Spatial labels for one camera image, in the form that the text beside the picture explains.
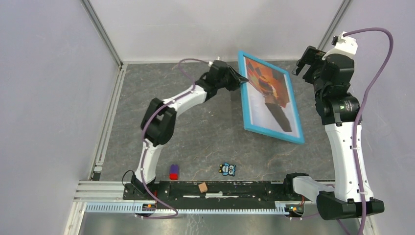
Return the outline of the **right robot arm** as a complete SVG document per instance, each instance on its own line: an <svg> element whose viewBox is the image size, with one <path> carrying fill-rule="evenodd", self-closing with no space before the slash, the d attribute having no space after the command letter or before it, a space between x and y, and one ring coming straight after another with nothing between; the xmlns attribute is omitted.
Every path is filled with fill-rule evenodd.
<svg viewBox="0 0 415 235"><path fill-rule="evenodd" d="M335 186L329 187L306 173L287 174L283 195L295 200L300 195L316 203L324 220L359 218L384 212L369 186L361 151L360 102L348 90L354 60L344 52L327 55L307 47L293 74L309 69L303 79L313 85L316 111L328 136L335 168Z"/></svg>

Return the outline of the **hot air balloon photo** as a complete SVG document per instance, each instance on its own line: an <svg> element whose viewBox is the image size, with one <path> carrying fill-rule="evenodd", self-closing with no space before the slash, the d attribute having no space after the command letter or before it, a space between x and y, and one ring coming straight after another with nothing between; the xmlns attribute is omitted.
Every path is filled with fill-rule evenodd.
<svg viewBox="0 0 415 235"><path fill-rule="evenodd" d="M244 57L251 124L272 132L298 136L297 120L284 70Z"/></svg>

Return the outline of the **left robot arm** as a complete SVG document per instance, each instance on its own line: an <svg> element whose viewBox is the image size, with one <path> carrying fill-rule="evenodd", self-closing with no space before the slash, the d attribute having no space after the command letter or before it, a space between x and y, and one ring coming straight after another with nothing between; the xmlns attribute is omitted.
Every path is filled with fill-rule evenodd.
<svg viewBox="0 0 415 235"><path fill-rule="evenodd" d="M173 134L176 118L190 108L214 97L219 89L238 90L248 79L228 63L219 59L207 63L209 69L199 79L189 77L191 85L183 92L167 98L154 98L141 122L142 153L131 183L141 199L149 199L154 193L152 183L160 153Z"/></svg>

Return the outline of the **wooden picture frame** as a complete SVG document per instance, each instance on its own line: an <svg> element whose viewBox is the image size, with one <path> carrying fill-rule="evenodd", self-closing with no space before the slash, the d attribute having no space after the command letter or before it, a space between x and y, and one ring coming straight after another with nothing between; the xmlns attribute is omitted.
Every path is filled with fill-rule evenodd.
<svg viewBox="0 0 415 235"><path fill-rule="evenodd" d="M260 62L266 62L266 61L261 60L261 59L255 57L255 56L253 56L253 55L250 55L250 54L248 54L244 51L239 51L239 53L238 53L239 73L244 77L246 77L245 63L244 63L244 57L245 56L249 57L249 58L253 58L253 59L258 60ZM291 82L288 71L286 71L286 70L284 70L284 71L285 71L286 76L287 76L287 85L288 85L289 89L291 90L291 101L293 103L294 115L295 115L295 118L297 120L298 136L295 137L295 136L290 136L290 135L286 135L286 134L283 134L283 133L272 132L268 129L264 129L264 128L260 128L260 127L258 128L258 127L255 127L251 124L251 118L250 118L250 114L249 114L249 104L248 104L248 98L247 98L247 89L246 89L246 85L249 82L247 82L247 83L245 83L241 86L242 116L243 116L244 128L247 131L251 131L251 132L254 132L254 133L266 135L266 136L277 138L277 139L280 139L280 140L284 140L284 141L288 141L288 142L292 142L292 143L297 143L297 144L304 144L305 139L304 139L304 135L303 135L303 131L302 131L302 126L301 126L300 116L299 116L299 112L298 112L298 108L297 108L297 103L296 103L295 96L294 96L294 90L293 90L293 87L292 87L292 82Z"/></svg>

